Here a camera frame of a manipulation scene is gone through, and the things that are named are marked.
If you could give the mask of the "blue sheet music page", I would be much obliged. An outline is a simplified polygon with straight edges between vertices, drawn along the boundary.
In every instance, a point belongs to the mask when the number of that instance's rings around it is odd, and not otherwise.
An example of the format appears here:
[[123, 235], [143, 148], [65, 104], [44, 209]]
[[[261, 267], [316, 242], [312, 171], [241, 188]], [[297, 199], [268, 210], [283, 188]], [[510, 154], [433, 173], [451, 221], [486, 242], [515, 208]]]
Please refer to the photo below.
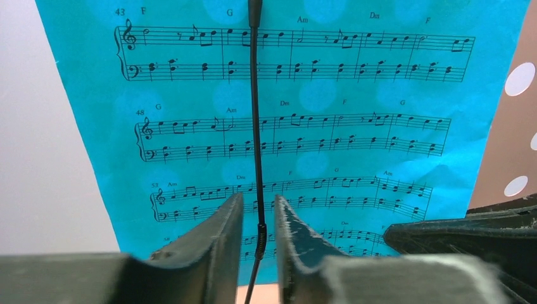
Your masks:
[[[119, 248], [139, 258], [244, 197], [257, 235], [246, 1], [37, 1]], [[264, 1], [274, 197], [337, 248], [393, 255], [391, 224], [466, 213], [528, 1]]]

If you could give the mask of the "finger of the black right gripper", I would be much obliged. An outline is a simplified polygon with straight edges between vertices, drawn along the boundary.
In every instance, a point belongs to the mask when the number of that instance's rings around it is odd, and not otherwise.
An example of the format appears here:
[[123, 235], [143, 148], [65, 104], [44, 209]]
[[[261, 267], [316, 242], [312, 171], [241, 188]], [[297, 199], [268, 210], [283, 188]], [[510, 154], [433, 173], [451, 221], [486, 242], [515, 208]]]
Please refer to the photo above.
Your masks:
[[392, 224], [384, 242], [402, 254], [463, 253], [499, 266], [513, 303], [536, 303], [536, 195], [470, 209], [462, 219]]

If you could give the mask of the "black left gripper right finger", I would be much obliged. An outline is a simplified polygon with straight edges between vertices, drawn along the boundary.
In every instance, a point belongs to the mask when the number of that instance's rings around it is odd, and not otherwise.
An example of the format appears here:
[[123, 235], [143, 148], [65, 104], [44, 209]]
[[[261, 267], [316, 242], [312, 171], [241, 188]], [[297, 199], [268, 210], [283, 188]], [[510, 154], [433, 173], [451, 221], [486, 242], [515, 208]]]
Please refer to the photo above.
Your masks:
[[275, 197], [281, 303], [508, 303], [498, 271], [461, 254], [343, 253]]

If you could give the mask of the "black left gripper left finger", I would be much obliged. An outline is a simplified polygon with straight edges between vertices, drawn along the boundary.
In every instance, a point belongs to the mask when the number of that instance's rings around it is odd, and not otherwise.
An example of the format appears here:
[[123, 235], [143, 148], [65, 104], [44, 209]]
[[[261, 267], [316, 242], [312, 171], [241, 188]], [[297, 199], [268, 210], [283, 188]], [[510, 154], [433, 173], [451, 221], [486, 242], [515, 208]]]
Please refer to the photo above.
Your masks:
[[125, 253], [1, 257], [2, 303], [234, 303], [243, 196], [140, 260]]

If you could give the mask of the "pink music stand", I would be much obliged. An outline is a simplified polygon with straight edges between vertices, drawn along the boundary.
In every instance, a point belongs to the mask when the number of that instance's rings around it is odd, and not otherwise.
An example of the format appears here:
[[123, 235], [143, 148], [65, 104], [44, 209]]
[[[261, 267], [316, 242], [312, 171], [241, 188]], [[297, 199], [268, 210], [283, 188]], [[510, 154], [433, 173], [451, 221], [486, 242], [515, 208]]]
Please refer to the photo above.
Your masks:
[[536, 192], [536, 1], [503, 84], [469, 213], [529, 204]]

